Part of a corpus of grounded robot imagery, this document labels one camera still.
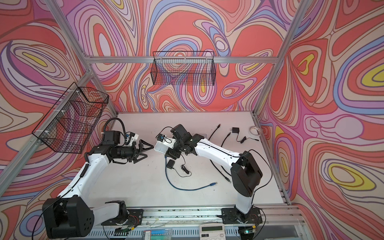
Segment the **white network switch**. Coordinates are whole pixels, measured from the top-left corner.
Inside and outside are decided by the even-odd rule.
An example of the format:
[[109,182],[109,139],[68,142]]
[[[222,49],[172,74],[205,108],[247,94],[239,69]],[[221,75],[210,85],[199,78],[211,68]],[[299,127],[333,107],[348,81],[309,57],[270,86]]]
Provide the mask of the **white network switch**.
[[168,151],[168,149],[173,149],[174,148],[175,143],[176,143],[175,139],[164,140],[163,142],[157,141],[156,145],[154,147],[154,150],[156,152],[158,152],[158,153],[161,153],[161,154],[165,155],[166,152]]

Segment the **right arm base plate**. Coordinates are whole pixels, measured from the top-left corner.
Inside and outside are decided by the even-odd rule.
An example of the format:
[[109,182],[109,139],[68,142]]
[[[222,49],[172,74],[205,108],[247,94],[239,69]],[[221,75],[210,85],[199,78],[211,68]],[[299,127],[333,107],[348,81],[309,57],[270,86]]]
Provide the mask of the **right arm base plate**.
[[247,214],[240,212],[235,207],[222,208],[219,218],[223,220],[223,224],[253,224],[260,225],[263,223],[262,214],[259,208],[251,208]]

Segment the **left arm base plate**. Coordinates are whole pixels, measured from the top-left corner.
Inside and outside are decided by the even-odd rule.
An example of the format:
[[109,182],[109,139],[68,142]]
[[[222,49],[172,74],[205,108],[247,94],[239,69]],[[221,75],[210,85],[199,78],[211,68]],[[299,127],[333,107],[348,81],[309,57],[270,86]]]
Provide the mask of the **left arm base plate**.
[[137,227],[142,224],[143,214],[143,209],[127,209],[127,214],[123,215],[122,217],[116,217],[114,219],[107,220],[101,223],[101,225]]

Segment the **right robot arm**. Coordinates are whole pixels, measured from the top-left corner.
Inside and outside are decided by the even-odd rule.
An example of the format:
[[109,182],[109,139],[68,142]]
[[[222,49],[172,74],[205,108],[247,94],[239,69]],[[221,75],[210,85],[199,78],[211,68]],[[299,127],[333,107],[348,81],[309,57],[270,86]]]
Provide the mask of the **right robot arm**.
[[172,128],[171,133],[171,138],[157,136],[157,143],[166,148],[165,156],[177,160],[182,153],[193,154],[211,160],[230,171],[232,184],[238,193],[235,209],[243,215],[250,213],[256,187],[263,177],[253,155],[249,151],[232,152],[213,144],[202,135],[191,135],[181,124]]

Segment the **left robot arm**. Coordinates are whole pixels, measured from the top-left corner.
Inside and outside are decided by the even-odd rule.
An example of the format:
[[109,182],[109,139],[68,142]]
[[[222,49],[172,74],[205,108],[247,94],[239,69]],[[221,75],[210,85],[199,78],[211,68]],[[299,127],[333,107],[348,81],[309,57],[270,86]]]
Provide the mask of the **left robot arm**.
[[47,199],[42,207],[49,239],[86,237],[93,226],[127,225],[136,227],[140,221],[132,216],[122,200],[109,201],[99,207],[90,207],[89,195],[96,181],[110,164],[136,164],[147,158],[146,151],[153,145],[138,139],[126,130],[103,130],[102,141],[85,153],[86,162],[68,186],[54,199]]

